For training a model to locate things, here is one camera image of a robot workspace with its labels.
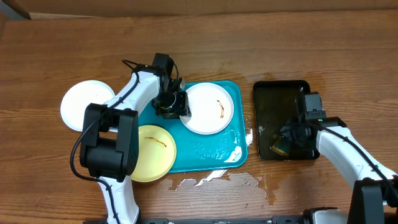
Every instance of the wooden table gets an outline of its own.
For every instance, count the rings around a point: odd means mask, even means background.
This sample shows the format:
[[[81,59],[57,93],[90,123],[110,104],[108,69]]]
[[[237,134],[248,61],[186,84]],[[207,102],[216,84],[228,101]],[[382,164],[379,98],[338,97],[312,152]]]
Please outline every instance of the wooden table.
[[[6,25],[7,20],[8,19],[6,18],[6,16],[0,12],[0,40],[1,40],[2,32],[4,30],[4,26]]]
[[[8,22],[0,42],[2,223],[106,217],[98,184],[69,168],[79,133],[62,122],[60,102],[83,80],[119,91],[130,79],[121,59],[151,63],[156,52],[170,54],[188,82],[229,79],[240,86],[249,157],[196,187],[211,171],[134,183],[144,217],[348,211],[351,189],[326,158],[259,159],[252,96],[259,80],[308,81],[329,116],[346,121],[376,159],[398,170],[398,11]]]

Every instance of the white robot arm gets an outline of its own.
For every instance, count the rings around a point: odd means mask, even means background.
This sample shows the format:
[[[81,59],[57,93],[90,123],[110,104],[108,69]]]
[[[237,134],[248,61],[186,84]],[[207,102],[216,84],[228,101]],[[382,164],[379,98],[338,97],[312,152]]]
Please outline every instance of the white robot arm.
[[[326,117],[318,93],[301,94],[295,102],[298,123],[288,121],[282,129],[289,128],[289,132],[281,131],[281,135],[296,146],[315,138],[319,153],[353,189],[348,215],[337,209],[315,209],[310,223],[384,223],[383,205],[398,206],[397,186],[393,184],[397,174],[375,160],[342,120]]]
[[[379,161],[375,160],[364,147],[362,147],[352,136],[348,128],[341,126],[329,127],[342,136],[347,137],[355,143],[367,157],[378,166],[379,170],[388,178],[393,179],[393,175],[397,175],[394,171],[383,166]],[[321,155],[324,155],[338,169],[340,174],[354,188],[356,180],[370,178],[372,180],[381,180],[381,177],[369,166],[369,163],[359,154],[359,152],[344,139],[335,136],[328,131],[322,130],[317,134],[317,149]]]
[[[99,125],[81,140],[80,164],[111,187],[109,194],[106,186],[98,182],[109,224],[134,224],[139,218],[131,174],[138,158],[137,119],[144,108],[152,102],[156,115],[166,119],[190,116],[187,94],[182,91],[185,82],[178,78],[178,71],[177,78],[171,78],[173,66],[174,61],[168,55],[156,54],[152,65],[134,68],[129,83],[113,99],[103,105],[91,104],[86,109],[83,130],[95,120]],[[95,134],[99,131],[117,132],[118,138],[100,138]]]

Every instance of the sauce stain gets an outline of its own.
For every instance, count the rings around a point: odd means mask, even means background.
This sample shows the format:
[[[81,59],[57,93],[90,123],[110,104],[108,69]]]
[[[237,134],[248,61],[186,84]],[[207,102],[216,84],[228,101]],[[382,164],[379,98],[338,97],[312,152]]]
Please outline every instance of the sauce stain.
[[[220,118],[224,118],[224,107],[219,100],[217,100],[218,106],[220,106],[221,115]]]
[[[144,137],[144,139],[152,140],[152,141],[154,141],[154,142],[157,142],[157,143],[161,144],[163,147],[167,147],[166,144],[164,144],[163,142],[157,140],[157,139],[154,138],[154,137]]]

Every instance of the white paper plate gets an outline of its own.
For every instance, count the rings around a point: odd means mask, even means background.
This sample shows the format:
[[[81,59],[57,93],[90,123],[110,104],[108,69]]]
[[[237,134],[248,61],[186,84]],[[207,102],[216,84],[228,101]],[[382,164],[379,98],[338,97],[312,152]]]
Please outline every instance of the white paper plate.
[[[103,104],[114,97],[114,92],[107,84],[88,80],[72,86],[61,102],[63,122],[75,131],[83,129],[86,107],[90,103]]]
[[[222,131],[234,115],[234,102],[229,93],[214,83],[199,83],[187,89],[192,117],[180,116],[182,123],[198,134]]]

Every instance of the blue tray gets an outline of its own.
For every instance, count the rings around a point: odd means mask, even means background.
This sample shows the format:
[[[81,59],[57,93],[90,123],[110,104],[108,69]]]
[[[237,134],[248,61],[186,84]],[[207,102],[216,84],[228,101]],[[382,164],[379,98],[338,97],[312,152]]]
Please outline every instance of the blue tray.
[[[177,156],[170,173],[239,167],[248,158],[241,91],[232,81],[211,82],[222,86],[232,97],[234,115],[222,131],[201,135],[190,131],[180,119],[163,119],[155,115],[150,103],[141,113],[139,125],[153,124],[166,129],[177,145]],[[185,89],[197,83],[187,83]]]

